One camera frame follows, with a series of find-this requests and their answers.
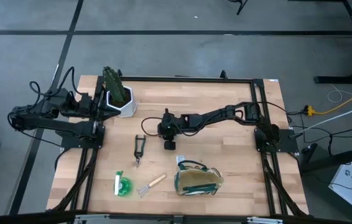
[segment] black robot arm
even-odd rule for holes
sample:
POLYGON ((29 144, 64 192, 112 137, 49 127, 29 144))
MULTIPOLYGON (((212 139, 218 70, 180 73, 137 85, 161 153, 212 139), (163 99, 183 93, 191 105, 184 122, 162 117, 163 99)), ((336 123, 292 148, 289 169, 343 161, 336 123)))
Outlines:
POLYGON ((46 92, 43 100, 34 105, 17 106, 8 114, 9 124, 18 131, 44 128, 55 130, 60 135, 62 147, 101 147, 104 136, 102 122, 120 113, 106 107, 105 88, 102 81, 96 83, 95 93, 81 93, 76 101, 72 92, 61 88, 55 94, 46 92), (87 118, 86 121, 70 123, 56 120, 59 115, 87 118))
POLYGON ((169 113, 168 109, 165 109, 162 121, 158 124, 157 132, 165 140, 165 149, 175 150, 176 145, 173 140, 176 135, 193 136, 206 125, 225 120, 234 120, 241 125, 256 125, 265 133, 267 140, 271 144, 276 144, 279 141, 279 129, 276 125, 270 124, 269 120, 263 117, 260 111, 259 105, 252 102, 228 105, 205 114, 181 114, 179 118, 176 118, 174 114, 169 113))

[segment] concrete floor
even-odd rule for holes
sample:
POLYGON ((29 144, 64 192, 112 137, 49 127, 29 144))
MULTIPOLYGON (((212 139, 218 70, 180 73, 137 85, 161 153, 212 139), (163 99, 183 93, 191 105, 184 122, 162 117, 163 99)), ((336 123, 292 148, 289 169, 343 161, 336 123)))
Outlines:
MULTIPOLYGON (((0 29, 68 30, 76 0, 0 0, 0 29)), ((194 0, 89 0, 85 1, 76 30, 352 30, 342 3, 249 1, 240 16, 228 1, 194 0)), ((15 133, 6 115, 16 105, 32 103, 36 95, 28 83, 46 90, 52 80, 65 41, 64 35, 0 35, 0 215, 9 200, 30 143, 15 133)), ((319 111, 335 106, 327 100, 330 85, 316 85, 316 75, 352 72, 352 38, 258 37, 230 35, 115 35, 74 36, 64 70, 76 67, 80 75, 100 74, 103 66, 120 68, 124 75, 229 77, 279 79, 286 109, 313 105, 319 111)), ((352 92, 352 85, 337 85, 352 92)), ((352 109, 352 103, 329 116, 305 118, 315 124, 352 109)), ((300 125, 298 118, 294 122, 300 125)), ((336 132, 352 128, 352 115, 323 128, 336 132)), ((308 139, 323 133, 307 133, 308 139)), ((51 131, 44 139, 60 142, 51 131)), ((328 141, 318 142, 326 148, 328 141)), ((305 144, 299 139, 299 146, 305 144)), ((335 139, 334 154, 352 149, 352 139, 335 139)), ((58 148, 42 142, 24 196, 21 213, 45 210, 58 148)), ((351 220, 305 189, 310 213, 316 217, 351 220)))

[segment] cable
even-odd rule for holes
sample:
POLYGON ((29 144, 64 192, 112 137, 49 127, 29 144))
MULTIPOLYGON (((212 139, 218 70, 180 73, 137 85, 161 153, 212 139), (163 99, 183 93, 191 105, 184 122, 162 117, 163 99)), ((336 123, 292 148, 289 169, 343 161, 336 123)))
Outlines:
MULTIPOLYGON (((306 128, 304 126, 304 123, 303 123, 303 119, 302 119, 302 125, 303 126, 292 126, 292 127, 298 127, 298 128, 306 128)), ((303 141, 304 143, 314 143, 314 142, 317 142, 319 140, 322 140, 322 139, 325 139, 325 138, 330 138, 330 141, 328 142, 328 153, 330 156, 332 156, 332 149, 331 149, 331 145, 332 145, 332 141, 333 141, 333 138, 352 138, 352 135, 351 136, 337 136, 337 134, 341 134, 341 133, 346 133, 346 132, 349 132, 349 131, 352 131, 352 128, 351 129, 347 129, 345 131, 340 131, 340 132, 337 132, 337 133, 330 133, 329 131, 325 130, 325 129, 322 129, 322 128, 312 128, 312 129, 319 129, 319 130, 322 130, 324 132, 327 132, 329 135, 328 136, 324 136, 324 137, 321 137, 319 139, 316 139, 314 141, 306 141, 306 138, 305 138, 305 135, 303 133, 303 141)))
POLYGON ((148 119, 162 119, 162 118, 158 118, 158 117, 148 117, 148 118, 144 118, 141 121, 141 129, 143 130, 143 132, 148 135, 148 136, 159 136, 159 134, 149 134, 144 128, 143 128, 143 123, 148 120, 148 119))
POLYGON ((296 160, 296 162, 298 163, 298 167, 300 167, 300 162, 299 162, 298 158, 296 156, 294 156, 294 154, 292 152, 288 152, 288 154, 290 154, 296 160))
MULTIPOLYGON (((13 129, 15 129, 16 131, 19 131, 19 130, 17 130, 17 129, 14 127, 14 125, 12 124, 12 122, 11 122, 11 120, 10 120, 10 115, 11 115, 11 114, 12 114, 12 112, 10 112, 10 113, 7 114, 7 122, 10 124, 10 126, 11 126, 13 129)), ((44 139, 41 139, 41 138, 37 138, 37 137, 32 136, 32 135, 30 135, 30 134, 27 134, 27 133, 25 133, 25 132, 23 132, 23 131, 20 131, 20 133, 25 134, 25 135, 28 136, 28 137, 31 137, 31 138, 34 138, 34 139, 38 139, 38 140, 41 140, 41 141, 43 141, 43 142, 47 142, 47 143, 53 144, 53 145, 55 145, 55 146, 61 147, 61 145, 59 145, 59 144, 56 144, 56 143, 54 143, 54 142, 51 142, 51 141, 48 141, 48 140, 44 140, 44 139)))
POLYGON ((25 132, 23 132, 23 131, 20 131, 20 133, 21 133, 21 134, 25 134, 25 135, 28 136, 28 137, 31 137, 31 138, 34 138, 34 139, 38 139, 38 140, 41 140, 41 141, 44 141, 44 142, 53 144, 53 145, 55 145, 55 146, 61 147, 61 145, 59 145, 59 144, 56 144, 56 143, 54 143, 54 142, 51 142, 51 141, 48 141, 48 140, 44 140, 44 139, 41 139, 41 138, 37 138, 37 137, 32 136, 32 135, 30 135, 30 134, 27 134, 27 133, 25 133, 25 132))
POLYGON ((321 121, 321 122, 319 122, 319 123, 317 123, 317 124, 314 124, 314 125, 312 125, 312 126, 308 127, 307 129, 301 130, 300 132, 298 132, 298 134, 300 134, 300 133, 304 133, 305 131, 307 131, 307 130, 309 130, 309 129, 312 129, 312 128, 314 128, 314 127, 316 127, 316 126, 320 125, 320 124, 323 124, 323 123, 326 123, 326 122, 332 121, 333 119, 341 118, 341 117, 343 117, 343 116, 345 116, 345 115, 348 115, 348 114, 350 114, 350 113, 352 113, 352 110, 351 110, 351 111, 349 111, 349 112, 343 113, 343 114, 341 114, 341 115, 334 116, 333 118, 326 119, 326 120, 321 121))
POLYGON ((348 101, 346 101, 346 102, 342 103, 341 105, 339 105, 339 106, 337 106, 337 107, 335 107, 333 109, 330 109, 330 110, 328 110, 326 112, 316 112, 315 110, 312 109, 312 114, 327 114, 327 113, 331 113, 332 111, 341 108, 342 106, 344 106, 345 104, 349 103, 350 101, 352 101, 352 98, 350 98, 348 101))
MULTIPOLYGON (((62 82, 60 83, 60 85, 58 86, 57 91, 56 91, 55 93, 51 93, 50 90, 49 90, 47 93, 42 93, 42 92, 40 91, 40 86, 39 86, 39 84, 38 84, 37 82, 35 82, 35 81, 29 82, 29 88, 30 88, 34 93, 38 94, 38 97, 37 97, 37 99, 35 100, 35 103, 34 103, 32 106, 28 106, 27 109, 30 110, 30 109, 34 108, 34 107, 38 104, 41 95, 42 95, 42 96, 55 96, 55 95, 57 95, 57 94, 60 92, 60 90, 62 89, 62 87, 63 87, 63 85, 64 85, 64 82, 65 82, 65 80, 67 79, 67 76, 68 76, 68 74, 69 74, 70 72, 72 72, 72 73, 71 73, 71 79, 72 79, 72 87, 73 87, 74 91, 75 91, 76 93, 82 95, 82 93, 80 93, 80 92, 76 89, 76 87, 75 87, 75 81, 74 81, 75 68, 74 68, 74 67, 70 67, 70 68, 65 72, 64 77, 63 77, 63 80, 62 80, 62 82)), ((9 114, 7 114, 7 122, 10 124, 10 126, 11 126, 13 129, 15 129, 16 131, 19 131, 19 130, 17 130, 17 129, 13 126, 13 124, 11 123, 10 115, 11 115, 12 113, 13 113, 13 112, 10 112, 9 114)), ((27 134, 27 133, 25 133, 25 132, 23 132, 23 131, 20 131, 20 133, 25 134, 25 135, 28 136, 28 137, 31 137, 31 138, 34 138, 34 139, 38 139, 38 140, 41 140, 41 141, 43 141, 43 142, 47 142, 47 143, 53 144, 53 145, 55 145, 55 146, 61 147, 61 145, 59 145, 59 144, 56 144, 56 143, 54 143, 54 142, 47 141, 47 140, 44 140, 44 139, 41 139, 41 138, 37 138, 37 137, 35 137, 35 136, 31 136, 30 134, 27 134)))
MULTIPOLYGON (((351 129, 348 129, 348 130, 345 130, 345 131, 340 131, 338 133, 330 133, 329 131, 327 130, 324 130, 324 129, 321 129, 321 128, 313 128, 313 129, 319 129, 319 130, 322 130, 322 131, 326 131, 329 135, 332 135, 334 138, 352 138, 352 135, 351 136, 337 136, 336 134, 341 134, 341 133, 346 133, 348 131, 352 131, 352 128, 351 129)), ((313 141, 309 141, 309 142, 305 142, 305 143, 314 143, 314 142, 317 142, 319 140, 322 140, 322 139, 325 139, 325 138, 328 138, 329 136, 324 136, 324 137, 321 137, 321 138, 318 138, 316 140, 313 140, 313 141)))
POLYGON ((59 158, 60 158, 64 153, 66 153, 68 150, 70 150, 70 148, 65 148, 65 149, 56 157, 56 161, 54 162, 54 171, 56 171, 56 169, 57 169, 57 163, 58 163, 59 158))
MULTIPOLYGON (((300 111, 300 112, 298 112, 298 111, 287 112, 285 109, 283 109, 283 108, 280 107, 279 105, 274 104, 274 103, 271 103, 271 102, 268 102, 268 101, 267 101, 267 102, 255 102, 255 103, 262 103, 262 104, 267 103, 267 104, 273 105, 273 106, 275 106, 275 107, 281 109, 282 111, 286 112, 287 115, 304 114, 304 113, 305 113, 305 110, 306 110, 306 108, 305 108, 305 109, 303 109, 303 110, 300 111)), ((172 120, 172 122, 175 124, 176 128, 177 128, 183 135, 188 136, 188 137, 191 137, 191 136, 194 136, 194 135, 198 134, 198 133, 206 126, 206 123, 207 123, 210 119, 214 118, 215 116, 218 116, 219 114, 224 113, 224 112, 227 112, 227 111, 230 111, 230 110, 238 109, 238 108, 243 107, 243 106, 253 105, 253 104, 255 104, 255 103, 253 103, 253 102, 252 102, 252 103, 240 102, 240 103, 236 104, 234 108, 230 108, 230 109, 227 109, 227 110, 223 110, 223 111, 221 111, 221 112, 218 112, 218 113, 216 113, 216 114, 210 116, 209 118, 207 118, 204 122, 202 122, 202 125, 201 125, 193 134, 186 134, 184 131, 182 131, 182 130, 178 127, 178 125, 176 124, 176 122, 175 122, 174 120, 172 120)), ((146 133, 148 136, 159 136, 159 134, 149 134, 149 133, 147 133, 146 130, 143 128, 143 122, 144 122, 145 120, 147 120, 147 119, 162 119, 162 118, 158 118, 158 117, 148 117, 148 118, 144 118, 144 119, 142 120, 142 122, 141 122, 141 129, 143 130, 144 133, 146 133)))
POLYGON ((331 84, 331 86, 332 86, 335 90, 332 90, 331 92, 329 92, 328 95, 327 95, 327 98, 328 98, 328 100, 329 100, 330 102, 332 102, 332 103, 339 103, 339 102, 341 102, 342 99, 343 99, 342 93, 346 93, 346 94, 352 95, 352 93, 349 93, 348 91, 344 91, 344 90, 339 90, 339 89, 337 89, 337 87, 335 87, 335 86, 332 85, 332 84, 331 84), (340 96, 339 100, 336 100, 336 101, 331 100, 330 95, 331 95, 331 93, 334 93, 334 92, 338 92, 338 93, 339 93, 339 96, 340 96))
POLYGON ((333 182, 325 182, 325 181, 322 181, 320 178, 318 178, 316 175, 313 175, 313 174, 310 174, 310 175, 303 175, 303 176, 306 176, 306 177, 315 177, 319 182, 321 182, 321 183, 323 183, 323 184, 338 185, 338 186, 340 186, 340 187, 344 187, 344 188, 346 188, 346 189, 352 190, 352 188, 346 187, 346 186, 341 185, 341 184, 337 184, 337 183, 333 183, 333 182))
POLYGON ((80 92, 76 89, 76 86, 75 86, 75 81, 74 81, 75 68, 74 68, 74 67, 70 67, 70 68, 65 72, 64 77, 63 77, 63 80, 62 80, 62 82, 60 83, 60 85, 58 86, 57 91, 56 91, 55 93, 52 93, 50 90, 49 90, 48 92, 46 92, 46 93, 41 93, 39 88, 38 88, 38 90, 35 90, 35 89, 32 87, 32 85, 31 85, 32 83, 34 83, 34 84, 37 85, 37 87, 39 87, 38 83, 35 82, 35 81, 31 81, 31 82, 29 83, 29 87, 30 87, 30 89, 31 89, 34 93, 36 93, 36 94, 38 94, 38 95, 42 95, 42 96, 55 96, 55 95, 57 95, 57 94, 60 92, 60 90, 62 89, 62 87, 63 87, 63 85, 64 85, 64 82, 65 82, 65 80, 67 79, 67 76, 68 76, 68 74, 69 74, 70 72, 72 72, 72 73, 71 73, 71 79, 72 79, 72 87, 73 87, 74 91, 75 91, 76 93, 78 93, 79 95, 82 95, 82 93, 80 93, 80 92))

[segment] cactus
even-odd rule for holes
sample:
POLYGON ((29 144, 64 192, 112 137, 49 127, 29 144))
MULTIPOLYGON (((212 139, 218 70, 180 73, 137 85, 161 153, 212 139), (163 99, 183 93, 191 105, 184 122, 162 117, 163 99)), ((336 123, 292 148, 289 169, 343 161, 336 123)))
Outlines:
POLYGON ((110 67, 104 67, 103 69, 104 82, 106 84, 106 89, 110 92, 112 97, 112 104, 124 106, 128 98, 124 87, 122 86, 121 79, 118 73, 116 73, 110 67))

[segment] white box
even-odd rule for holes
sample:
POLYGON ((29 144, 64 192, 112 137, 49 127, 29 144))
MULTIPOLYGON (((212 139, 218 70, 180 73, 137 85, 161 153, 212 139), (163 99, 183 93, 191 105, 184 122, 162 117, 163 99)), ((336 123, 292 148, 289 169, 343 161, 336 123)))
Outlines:
POLYGON ((349 165, 343 164, 339 166, 339 169, 333 177, 331 183, 334 184, 330 184, 328 187, 352 205, 352 162, 349 165), (340 184, 351 189, 347 189, 336 184, 340 184))

